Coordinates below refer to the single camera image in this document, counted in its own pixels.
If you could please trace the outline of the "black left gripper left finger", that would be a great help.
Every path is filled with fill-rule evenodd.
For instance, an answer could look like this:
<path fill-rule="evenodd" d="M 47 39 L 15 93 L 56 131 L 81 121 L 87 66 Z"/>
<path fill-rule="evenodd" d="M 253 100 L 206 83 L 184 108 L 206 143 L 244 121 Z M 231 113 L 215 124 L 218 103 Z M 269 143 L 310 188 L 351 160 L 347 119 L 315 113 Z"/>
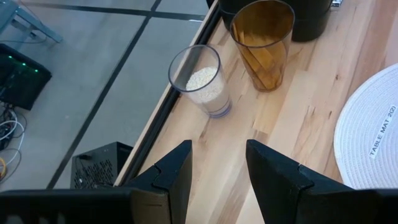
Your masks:
<path fill-rule="evenodd" d="M 1 192 L 0 224 L 185 224 L 192 160 L 184 140 L 120 187 Z"/>

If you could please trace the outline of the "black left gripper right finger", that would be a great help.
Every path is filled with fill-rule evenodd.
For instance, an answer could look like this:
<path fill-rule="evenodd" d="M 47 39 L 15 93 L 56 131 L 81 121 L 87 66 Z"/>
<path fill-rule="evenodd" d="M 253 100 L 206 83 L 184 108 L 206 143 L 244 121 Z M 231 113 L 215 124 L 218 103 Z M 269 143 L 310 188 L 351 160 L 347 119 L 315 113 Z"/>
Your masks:
<path fill-rule="evenodd" d="M 254 139 L 246 162 L 265 224 L 398 224 L 398 189 L 352 189 Z"/>

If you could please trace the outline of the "black perforated computer box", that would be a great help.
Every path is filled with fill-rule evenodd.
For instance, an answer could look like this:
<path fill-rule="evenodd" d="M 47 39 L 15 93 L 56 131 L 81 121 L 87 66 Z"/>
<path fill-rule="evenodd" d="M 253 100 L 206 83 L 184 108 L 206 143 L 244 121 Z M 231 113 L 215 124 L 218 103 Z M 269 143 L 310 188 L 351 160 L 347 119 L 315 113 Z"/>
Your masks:
<path fill-rule="evenodd" d="M 71 189 L 112 187 L 132 146 L 112 142 L 72 157 Z"/>

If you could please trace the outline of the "clear glass with white grains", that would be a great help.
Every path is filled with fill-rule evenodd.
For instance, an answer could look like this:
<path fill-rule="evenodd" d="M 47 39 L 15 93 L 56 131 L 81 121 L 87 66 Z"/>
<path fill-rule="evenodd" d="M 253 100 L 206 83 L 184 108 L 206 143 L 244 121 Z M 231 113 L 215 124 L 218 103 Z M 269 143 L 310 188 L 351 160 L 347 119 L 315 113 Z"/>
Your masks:
<path fill-rule="evenodd" d="M 169 65 L 168 79 L 174 89 L 211 118 L 221 118 L 231 110 L 221 57 L 209 45 L 192 45 L 181 50 Z"/>

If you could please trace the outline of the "round white woven placemat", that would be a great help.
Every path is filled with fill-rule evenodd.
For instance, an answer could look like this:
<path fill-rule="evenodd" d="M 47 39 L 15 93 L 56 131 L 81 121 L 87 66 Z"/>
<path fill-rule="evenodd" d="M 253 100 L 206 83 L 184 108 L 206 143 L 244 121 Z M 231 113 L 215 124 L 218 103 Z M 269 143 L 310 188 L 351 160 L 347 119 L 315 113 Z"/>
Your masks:
<path fill-rule="evenodd" d="M 398 63 L 377 72 L 349 97 L 333 147 L 345 185 L 398 189 Z"/>

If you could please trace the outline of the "amber plastic cup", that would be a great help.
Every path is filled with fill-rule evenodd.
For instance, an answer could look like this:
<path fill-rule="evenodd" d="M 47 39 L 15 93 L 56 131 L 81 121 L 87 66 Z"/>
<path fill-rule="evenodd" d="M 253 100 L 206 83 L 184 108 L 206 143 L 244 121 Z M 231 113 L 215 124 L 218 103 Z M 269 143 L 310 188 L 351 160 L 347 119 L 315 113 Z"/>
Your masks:
<path fill-rule="evenodd" d="M 281 86 L 294 24 L 294 10 L 281 0 L 254 1 L 233 17 L 231 37 L 256 90 Z"/>

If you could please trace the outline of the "black four-slot toaster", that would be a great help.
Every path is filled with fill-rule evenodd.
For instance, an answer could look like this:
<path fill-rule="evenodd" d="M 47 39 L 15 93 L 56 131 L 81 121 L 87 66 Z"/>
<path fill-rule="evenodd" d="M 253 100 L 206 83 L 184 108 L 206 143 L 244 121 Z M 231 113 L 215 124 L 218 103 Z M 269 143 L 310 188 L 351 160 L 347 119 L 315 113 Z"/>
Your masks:
<path fill-rule="evenodd" d="M 258 0 L 218 0 L 224 26 L 229 30 L 233 17 L 244 7 Z M 294 11 L 294 42 L 317 39 L 326 29 L 333 0 L 278 0 L 287 3 Z"/>

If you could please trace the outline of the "black device with green lights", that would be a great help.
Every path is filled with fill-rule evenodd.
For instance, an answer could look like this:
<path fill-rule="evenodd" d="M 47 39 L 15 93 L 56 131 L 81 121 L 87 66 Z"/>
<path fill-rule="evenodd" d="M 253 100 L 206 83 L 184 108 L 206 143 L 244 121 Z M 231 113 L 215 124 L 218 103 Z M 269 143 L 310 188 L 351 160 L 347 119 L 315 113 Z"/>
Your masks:
<path fill-rule="evenodd" d="M 30 111 L 51 77 L 43 65 L 0 44 L 0 101 Z"/>

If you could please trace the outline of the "grey metal bench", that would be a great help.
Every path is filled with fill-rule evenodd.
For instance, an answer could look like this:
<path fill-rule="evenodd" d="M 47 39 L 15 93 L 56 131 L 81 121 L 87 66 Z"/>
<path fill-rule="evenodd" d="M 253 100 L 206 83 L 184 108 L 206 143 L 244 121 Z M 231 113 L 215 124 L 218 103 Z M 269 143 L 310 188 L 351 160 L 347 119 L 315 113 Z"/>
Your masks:
<path fill-rule="evenodd" d="M 39 30 L 46 37 L 60 43 L 63 38 L 52 29 L 42 23 L 39 18 L 34 17 L 33 13 L 21 8 L 15 0 L 0 0 L 0 34 L 12 25 L 21 31 L 27 31 L 30 35 L 33 30 Z"/>

